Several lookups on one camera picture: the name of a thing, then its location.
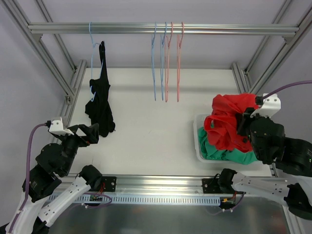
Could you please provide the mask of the blue hanger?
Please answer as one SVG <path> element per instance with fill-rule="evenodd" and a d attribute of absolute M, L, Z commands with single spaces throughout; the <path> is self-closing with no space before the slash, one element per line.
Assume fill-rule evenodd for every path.
<path fill-rule="evenodd" d="M 161 87 L 161 99 L 164 100 L 164 45 L 165 37 L 167 34 L 167 23 L 165 23 L 164 34 L 160 36 L 160 87 Z"/>
<path fill-rule="evenodd" d="M 89 30 L 89 35 L 91 38 L 91 43 L 92 43 L 92 55 L 91 55 L 91 79 L 93 79 L 93 58 L 94 58 L 94 53 L 95 53 L 95 48 L 97 45 L 100 45 L 100 43 L 94 42 L 93 35 L 92 35 L 92 22 L 89 22 L 88 26 Z M 93 102 L 96 96 L 96 91 L 92 91 L 93 86 L 90 86 L 90 101 Z"/>
<path fill-rule="evenodd" d="M 154 89 L 154 100 L 156 101 L 156 75 L 155 75 L 155 39 L 156 39 L 157 23 L 155 22 L 154 32 L 151 38 L 151 69 Z"/>

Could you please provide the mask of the pink hanger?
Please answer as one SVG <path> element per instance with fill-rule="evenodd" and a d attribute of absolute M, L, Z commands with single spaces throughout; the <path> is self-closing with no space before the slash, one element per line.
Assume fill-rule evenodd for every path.
<path fill-rule="evenodd" d="M 169 99 L 169 66 L 170 66 L 170 45 L 173 35 L 173 23 L 171 22 L 171 33 L 170 36 L 166 36 L 167 45 L 165 47 L 165 102 L 168 102 Z"/>
<path fill-rule="evenodd" d="M 181 47 L 182 47 L 182 41 L 184 37 L 184 23 L 181 23 L 181 35 L 177 35 L 177 71 L 176 71 L 176 99 L 177 102 L 180 100 L 180 71 L 181 71 Z"/>

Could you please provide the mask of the black tank top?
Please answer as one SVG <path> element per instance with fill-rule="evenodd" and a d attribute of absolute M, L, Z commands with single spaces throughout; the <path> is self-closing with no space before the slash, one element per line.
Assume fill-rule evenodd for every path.
<path fill-rule="evenodd" d="M 99 57 L 101 71 L 98 79 L 89 81 L 92 97 L 85 105 L 85 114 L 88 115 L 92 124 L 99 124 L 99 135 L 107 137 L 115 130 L 116 125 L 108 101 L 111 85 L 108 80 L 105 42 L 103 41 L 99 45 Z"/>

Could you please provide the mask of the green tank top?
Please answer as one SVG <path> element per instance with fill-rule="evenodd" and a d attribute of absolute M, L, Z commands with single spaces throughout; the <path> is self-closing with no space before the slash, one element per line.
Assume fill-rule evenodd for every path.
<path fill-rule="evenodd" d="M 203 127 L 197 131 L 199 150 L 205 160 L 232 161 L 242 165 L 249 165 L 257 162 L 254 152 L 243 153 L 238 149 L 232 151 L 218 150 L 215 146 L 208 142 L 207 132 Z"/>

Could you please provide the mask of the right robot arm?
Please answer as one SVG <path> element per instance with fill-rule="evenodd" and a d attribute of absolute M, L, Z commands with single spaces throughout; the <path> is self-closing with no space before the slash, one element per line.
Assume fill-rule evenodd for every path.
<path fill-rule="evenodd" d="M 263 164 L 293 176 L 296 183 L 279 184 L 251 178 L 232 169 L 223 169 L 218 189 L 227 194 L 251 193 L 277 202 L 293 215 L 305 220 L 312 218 L 312 145 L 302 139 L 285 136 L 284 126 L 269 117 L 256 114 L 249 107 L 237 114 L 237 133 L 251 143 L 256 158 Z"/>

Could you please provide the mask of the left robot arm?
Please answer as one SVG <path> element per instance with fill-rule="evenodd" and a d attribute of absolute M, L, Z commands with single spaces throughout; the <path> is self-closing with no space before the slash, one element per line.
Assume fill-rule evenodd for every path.
<path fill-rule="evenodd" d="M 74 125 L 59 132 L 50 131 L 61 143 L 45 145 L 36 157 L 35 167 L 30 167 L 31 146 L 39 127 L 60 126 L 57 121 L 47 121 L 35 126 L 29 136 L 26 156 L 26 176 L 22 185 L 19 206 L 12 220 L 1 226 L 2 234 L 46 234 L 57 218 L 83 193 L 96 191 L 101 186 L 102 174 L 93 165 L 82 168 L 75 181 L 53 202 L 45 205 L 49 196 L 62 183 L 72 167 L 78 148 L 97 144 L 99 124 Z"/>

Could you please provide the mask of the red tank top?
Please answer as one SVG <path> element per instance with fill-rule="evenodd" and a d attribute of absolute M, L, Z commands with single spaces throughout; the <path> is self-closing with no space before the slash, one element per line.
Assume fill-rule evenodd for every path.
<path fill-rule="evenodd" d="M 218 150 L 237 149 L 243 153 L 252 151 L 247 138 L 237 134 L 236 117 L 241 116 L 247 108 L 258 109 L 255 98 L 255 94 L 249 93 L 216 95 L 212 101 L 213 111 L 204 120 L 208 142 Z"/>

